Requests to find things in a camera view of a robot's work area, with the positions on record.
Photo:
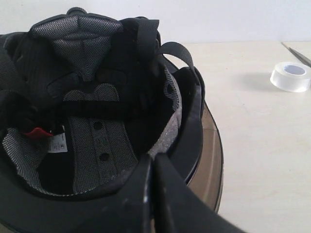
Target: white wall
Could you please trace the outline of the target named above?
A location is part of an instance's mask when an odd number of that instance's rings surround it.
[[[160,19],[163,41],[311,40],[311,0],[0,0],[0,33],[73,6],[122,19]]]

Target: table surface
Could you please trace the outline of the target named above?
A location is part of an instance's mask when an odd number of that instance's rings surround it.
[[[311,58],[311,43],[287,45]],[[269,81],[275,64],[297,59],[279,42],[186,47],[223,143],[219,214],[250,233],[310,233],[311,90],[284,92]]]

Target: ventilation hole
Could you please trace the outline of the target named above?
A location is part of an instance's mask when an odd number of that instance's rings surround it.
[[[167,93],[169,93],[169,94],[173,93],[173,88],[171,85],[167,86]]]
[[[109,159],[110,155],[108,153],[102,153],[99,159],[101,161],[107,161]]]
[[[93,127],[94,129],[96,130],[101,130],[103,128],[103,124],[99,121],[96,121],[94,124],[93,124]]]
[[[16,62],[19,62],[21,59],[23,59],[23,54],[19,53]]]

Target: clear tape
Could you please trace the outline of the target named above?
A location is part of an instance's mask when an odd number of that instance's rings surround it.
[[[275,66],[271,83],[290,92],[304,92],[311,84],[311,68],[301,63],[282,62]]]

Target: gray mesh fabric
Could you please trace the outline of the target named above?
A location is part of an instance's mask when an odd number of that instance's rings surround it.
[[[111,36],[121,30],[119,21],[86,14],[62,16],[38,23],[30,33],[48,39],[55,52],[69,61],[84,81],[91,81],[111,48]]]
[[[23,177],[29,186],[47,193],[40,184],[36,171],[48,150],[48,143],[34,144],[30,139],[23,137],[16,129],[8,129],[3,139],[3,148],[17,167],[17,173]]]
[[[178,88],[178,84],[173,77],[173,75],[165,67],[165,76],[166,81],[164,83],[164,94],[166,97],[173,100],[173,110],[174,113],[171,116],[169,122],[165,126],[160,138],[148,151],[148,154],[151,157],[155,157],[158,153],[165,153],[171,147],[174,140],[178,135],[178,130],[181,125],[181,116],[182,116],[182,102],[181,94]],[[172,92],[168,91],[168,86],[171,86]]]
[[[70,91],[64,98],[67,100],[118,101],[119,96],[114,86],[101,84],[92,94]],[[70,117],[69,123],[75,154],[73,190],[76,194],[114,179],[137,163],[123,122]],[[94,123],[100,123],[101,129],[94,129]],[[109,159],[101,161],[102,154],[108,154]]]

